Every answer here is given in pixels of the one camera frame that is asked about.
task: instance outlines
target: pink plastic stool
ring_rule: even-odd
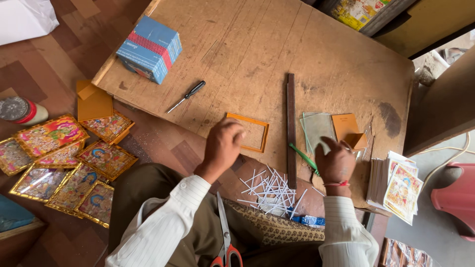
[[[451,185],[433,189],[430,194],[432,204],[437,210],[459,218],[475,232],[475,164],[451,162],[447,167],[461,168],[462,174]],[[460,236],[465,240],[475,241],[475,236]]]

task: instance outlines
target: white striped shirt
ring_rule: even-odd
[[[106,258],[107,267],[162,267],[193,224],[193,217],[211,185],[198,175],[180,181],[166,199],[143,203],[122,236],[120,245]],[[143,217],[164,203],[147,220]],[[358,222],[353,202],[345,197],[325,197],[325,242],[319,247],[324,267],[370,267],[378,243]]]

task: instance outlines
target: wooden ruler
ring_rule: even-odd
[[[296,152],[289,143],[296,144],[295,136],[295,75],[288,74],[287,81],[287,170],[288,186],[290,189],[297,189],[297,158]]]

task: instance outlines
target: brown trousers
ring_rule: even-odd
[[[120,244],[122,235],[141,205],[149,198],[168,197],[183,178],[183,175],[166,166],[148,163],[129,169],[117,179],[109,228],[109,253]],[[263,233],[230,206],[224,206],[231,243],[241,253],[244,267],[322,265],[318,252],[322,242],[261,247]],[[190,232],[180,241],[167,266],[209,267],[222,245],[217,199],[208,193],[195,213]],[[198,263],[195,255],[200,256]]]

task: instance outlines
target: green tool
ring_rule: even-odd
[[[308,163],[308,165],[310,165],[310,167],[314,168],[315,169],[315,173],[320,176],[320,174],[318,173],[318,169],[317,169],[317,164],[315,164],[309,157],[307,157],[307,155],[305,155],[302,151],[298,150],[294,144],[292,143],[289,143],[289,146],[292,147],[296,152],[297,154],[299,154],[302,159]]]

